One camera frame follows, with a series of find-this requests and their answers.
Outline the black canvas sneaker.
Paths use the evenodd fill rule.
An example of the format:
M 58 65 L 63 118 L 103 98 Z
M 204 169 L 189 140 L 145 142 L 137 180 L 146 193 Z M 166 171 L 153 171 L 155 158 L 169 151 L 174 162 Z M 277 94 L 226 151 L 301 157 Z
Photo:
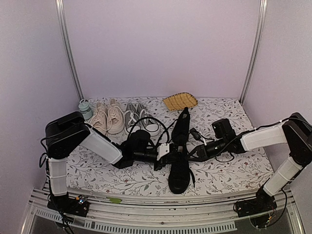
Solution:
M 177 160 L 171 164 L 170 174 L 168 177 L 169 189 L 173 194 L 184 193 L 192 180 L 195 187 L 195 176 L 190 169 L 189 162 L 186 159 L 188 150 L 186 144 L 178 147 L 180 155 Z
M 190 127 L 189 108 L 185 107 L 179 115 L 177 122 L 172 130 L 172 142 L 178 146 L 183 146 L 188 141 Z

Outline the aluminium frame post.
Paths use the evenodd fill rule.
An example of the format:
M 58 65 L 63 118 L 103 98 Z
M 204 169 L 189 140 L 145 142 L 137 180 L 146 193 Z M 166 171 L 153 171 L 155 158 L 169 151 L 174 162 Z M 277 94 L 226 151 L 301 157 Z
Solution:
M 245 77 L 245 80 L 243 83 L 243 88 L 242 88 L 242 91 L 241 91 L 241 94 L 239 97 L 239 102 L 242 106 L 244 105 L 244 103 L 247 99 L 248 90 L 249 90 L 249 87 L 250 87 L 251 82 L 252 82 L 252 77 L 253 77 L 254 68 L 256 65 L 257 55 L 258 55 L 259 48 L 261 45 L 262 34 L 264 31 L 264 26 L 265 26 L 267 6 L 268 6 L 267 0 L 261 0 L 260 1 L 251 58 L 249 61 L 246 77 Z
M 64 9 L 64 1 L 56 0 L 55 3 L 56 3 L 58 21 L 60 25 L 61 36 L 62 36 L 68 64 L 69 64 L 69 69 L 70 69 L 71 76 L 73 79 L 74 88 L 76 90 L 78 99 L 81 100 L 81 99 L 84 99 L 84 95 L 83 95 L 82 87 L 78 78 L 75 60 L 74 60 L 74 56 L 73 56 L 73 52 L 72 52 L 72 48 L 70 44 L 69 33 L 68 33 L 67 23 L 66 23 L 65 9 Z

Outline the beige sneaker right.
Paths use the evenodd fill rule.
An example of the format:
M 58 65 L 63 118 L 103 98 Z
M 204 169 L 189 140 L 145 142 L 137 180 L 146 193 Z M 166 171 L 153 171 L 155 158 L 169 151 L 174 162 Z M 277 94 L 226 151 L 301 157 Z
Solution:
M 124 130 L 125 119 L 124 113 L 120 104 L 115 98 L 110 99 L 110 105 L 108 109 L 108 116 L 110 120 L 109 134 L 119 134 Z

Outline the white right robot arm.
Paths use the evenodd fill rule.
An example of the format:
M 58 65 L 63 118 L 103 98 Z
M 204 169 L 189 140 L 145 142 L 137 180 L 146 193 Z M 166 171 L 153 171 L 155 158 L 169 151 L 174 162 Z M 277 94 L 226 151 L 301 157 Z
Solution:
M 222 153 L 243 154 L 259 148 L 285 145 L 289 156 L 257 190 L 255 198 L 237 201 L 234 211 L 239 217 L 277 208 L 275 195 L 282 191 L 312 162 L 312 126 L 300 113 L 276 123 L 236 134 L 227 118 L 212 123 L 215 141 L 196 146 L 188 161 L 204 162 Z

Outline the grey sneaker right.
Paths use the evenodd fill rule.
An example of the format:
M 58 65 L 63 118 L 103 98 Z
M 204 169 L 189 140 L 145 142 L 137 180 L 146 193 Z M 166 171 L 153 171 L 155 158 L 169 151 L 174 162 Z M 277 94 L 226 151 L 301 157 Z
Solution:
M 149 113 L 147 108 L 141 103 L 137 103 L 137 111 L 139 114 L 139 118 L 144 118 L 144 117 L 151 117 L 152 115 Z M 158 135 L 160 131 L 160 127 L 157 121 L 151 119 L 151 118 L 146 118 L 141 121 L 141 126 L 143 130 L 147 131 L 152 137 L 155 137 Z

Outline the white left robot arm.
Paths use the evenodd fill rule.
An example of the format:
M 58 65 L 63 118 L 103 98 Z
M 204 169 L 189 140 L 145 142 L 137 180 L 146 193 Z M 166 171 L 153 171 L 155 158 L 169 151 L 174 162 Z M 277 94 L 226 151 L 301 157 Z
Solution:
M 60 213 L 86 216 L 89 202 L 83 195 L 70 198 L 66 183 L 66 162 L 70 153 L 82 146 L 118 169 L 131 167 L 135 161 L 153 163 L 159 170 L 174 160 L 174 150 L 169 143 L 153 144 L 151 135 L 144 130 L 130 133 L 117 144 L 88 124 L 80 112 L 73 112 L 48 123 L 45 137 L 40 141 L 45 149 L 39 160 L 46 167 L 49 181 L 47 207 Z

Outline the woven bamboo tray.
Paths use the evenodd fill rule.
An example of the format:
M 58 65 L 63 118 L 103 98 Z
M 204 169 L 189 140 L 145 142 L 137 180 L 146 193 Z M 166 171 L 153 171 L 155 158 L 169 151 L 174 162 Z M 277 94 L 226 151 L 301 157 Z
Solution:
M 198 105 L 198 100 L 190 93 L 182 92 L 163 99 L 169 111 L 183 110 L 185 107 L 193 108 Z

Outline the pale green small jar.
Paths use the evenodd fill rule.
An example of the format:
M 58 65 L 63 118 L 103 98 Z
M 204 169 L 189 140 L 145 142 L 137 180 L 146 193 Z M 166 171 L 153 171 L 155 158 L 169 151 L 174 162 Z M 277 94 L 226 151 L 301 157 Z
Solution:
M 90 103 L 86 99 L 81 99 L 79 101 L 78 108 L 85 120 L 89 120 L 93 117 L 93 110 Z

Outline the aluminium frame post right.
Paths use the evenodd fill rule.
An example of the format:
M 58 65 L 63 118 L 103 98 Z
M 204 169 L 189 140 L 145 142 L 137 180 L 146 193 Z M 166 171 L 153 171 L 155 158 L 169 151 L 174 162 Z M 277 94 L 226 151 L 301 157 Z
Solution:
M 249 90 L 249 87 L 250 87 L 251 82 L 252 82 L 252 77 L 253 77 L 254 68 L 256 65 L 257 55 L 258 55 L 259 48 L 261 45 L 262 34 L 264 31 L 264 26 L 265 26 L 267 6 L 268 6 L 267 0 L 261 0 L 260 1 L 251 58 L 249 61 L 246 77 L 245 77 L 245 80 L 243 83 L 243 88 L 242 88 L 242 91 L 241 91 L 241 94 L 239 97 L 239 102 L 242 106 L 244 105 L 244 103 L 247 99 L 248 90 Z

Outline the grey sneaker left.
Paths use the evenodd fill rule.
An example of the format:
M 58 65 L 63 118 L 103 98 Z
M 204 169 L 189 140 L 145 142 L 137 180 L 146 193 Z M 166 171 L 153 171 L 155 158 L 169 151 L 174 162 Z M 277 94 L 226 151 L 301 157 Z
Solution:
M 139 120 L 137 107 L 132 102 L 127 103 L 126 110 L 124 112 L 124 117 L 125 117 L 125 129 L 127 133 L 130 133 L 131 128 Z

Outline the aluminium front rail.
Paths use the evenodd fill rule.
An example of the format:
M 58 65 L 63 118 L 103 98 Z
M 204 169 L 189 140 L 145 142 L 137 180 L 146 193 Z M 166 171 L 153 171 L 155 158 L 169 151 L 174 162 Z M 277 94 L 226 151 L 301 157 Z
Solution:
M 104 234 L 304 234 L 306 232 L 289 189 L 276 197 L 269 227 L 255 221 L 265 214 L 239 217 L 233 206 L 253 198 L 255 191 L 200 196 L 115 195 L 70 189 L 70 197 L 85 195 L 90 203 L 86 217 L 72 216 L 71 231 Z M 120 204 L 107 197 L 122 199 Z

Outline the grey sneaker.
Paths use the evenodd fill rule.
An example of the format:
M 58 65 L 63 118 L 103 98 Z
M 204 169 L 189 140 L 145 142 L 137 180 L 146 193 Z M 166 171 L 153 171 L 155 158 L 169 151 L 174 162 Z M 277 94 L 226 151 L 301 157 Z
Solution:
M 139 114 L 139 118 L 144 118 L 144 117 L 151 117 L 152 115 L 149 113 L 147 108 L 141 103 L 137 103 L 137 111 Z M 141 126 L 143 130 L 147 131 L 152 137 L 155 137 L 158 135 L 160 131 L 160 127 L 157 121 L 151 119 L 151 118 L 146 118 L 141 121 Z
M 125 117 L 125 129 L 127 133 L 130 133 L 131 128 L 139 120 L 137 107 L 132 102 L 127 103 L 126 110 L 124 112 L 124 117 Z

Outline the black front canvas sneaker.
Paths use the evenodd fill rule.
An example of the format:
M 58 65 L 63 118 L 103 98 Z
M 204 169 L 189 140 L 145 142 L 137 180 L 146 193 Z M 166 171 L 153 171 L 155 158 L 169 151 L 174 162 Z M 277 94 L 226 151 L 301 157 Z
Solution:
M 195 187 L 195 176 L 190 169 L 189 162 L 186 159 L 188 150 L 186 144 L 178 147 L 180 155 L 177 160 L 171 164 L 170 174 L 168 177 L 169 189 L 173 194 L 184 193 L 192 180 Z

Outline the green tape piece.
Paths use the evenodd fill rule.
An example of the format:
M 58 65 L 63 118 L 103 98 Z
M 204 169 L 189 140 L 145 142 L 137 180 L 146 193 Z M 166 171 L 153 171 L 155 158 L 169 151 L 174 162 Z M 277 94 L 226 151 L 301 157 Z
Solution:
M 120 204 L 122 202 L 122 199 L 117 197 L 107 197 L 107 199 L 114 204 Z

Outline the black rear canvas sneaker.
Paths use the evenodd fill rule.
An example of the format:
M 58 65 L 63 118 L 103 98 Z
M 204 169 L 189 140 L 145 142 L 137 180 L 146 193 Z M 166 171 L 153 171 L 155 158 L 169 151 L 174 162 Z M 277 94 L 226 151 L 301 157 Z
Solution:
M 172 142 L 178 146 L 183 146 L 188 141 L 190 127 L 189 108 L 185 107 L 179 115 L 177 122 L 172 130 Z

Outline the beige sneaker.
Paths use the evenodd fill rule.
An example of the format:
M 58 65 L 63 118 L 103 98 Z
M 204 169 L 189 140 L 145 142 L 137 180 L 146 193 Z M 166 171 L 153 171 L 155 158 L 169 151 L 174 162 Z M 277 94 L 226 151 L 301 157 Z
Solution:
M 125 119 L 124 113 L 120 104 L 115 98 L 110 99 L 110 105 L 108 109 L 108 116 L 110 120 L 109 134 L 119 134 L 124 130 Z
M 107 116 L 107 107 L 101 102 L 97 102 L 95 106 L 95 111 L 88 123 L 101 132 L 103 135 L 107 135 L 108 130 L 110 129 L 107 125 L 108 116 Z

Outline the aluminium frame post left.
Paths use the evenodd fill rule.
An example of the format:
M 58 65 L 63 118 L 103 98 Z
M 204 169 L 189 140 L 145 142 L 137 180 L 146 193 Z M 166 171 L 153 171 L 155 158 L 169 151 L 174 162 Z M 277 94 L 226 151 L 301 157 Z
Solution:
M 73 79 L 74 88 L 76 90 L 78 99 L 81 100 L 81 99 L 84 99 L 84 95 L 83 95 L 82 87 L 78 78 L 75 60 L 74 60 L 74 56 L 73 56 L 73 52 L 72 52 L 72 48 L 70 44 L 69 33 L 68 33 L 67 23 L 66 23 L 65 9 L 64 9 L 64 1 L 56 0 L 55 3 L 56 3 L 58 21 L 60 25 L 61 36 L 62 36 L 68 64 L 69 64 L 69 69 L 70 69 L 71 76 Z

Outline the beige sneaker left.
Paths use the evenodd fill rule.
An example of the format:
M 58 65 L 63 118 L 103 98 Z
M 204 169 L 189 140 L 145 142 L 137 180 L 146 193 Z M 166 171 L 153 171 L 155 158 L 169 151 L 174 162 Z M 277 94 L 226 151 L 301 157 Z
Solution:
M 108 116 L 107 116 L 107 107 L 101 102 L 97 102 L 95 106 L 95 111 L 88 123 L 101 132 L 103 135 L 107 135 L 108 130 L 110 129 L 107 125 Z

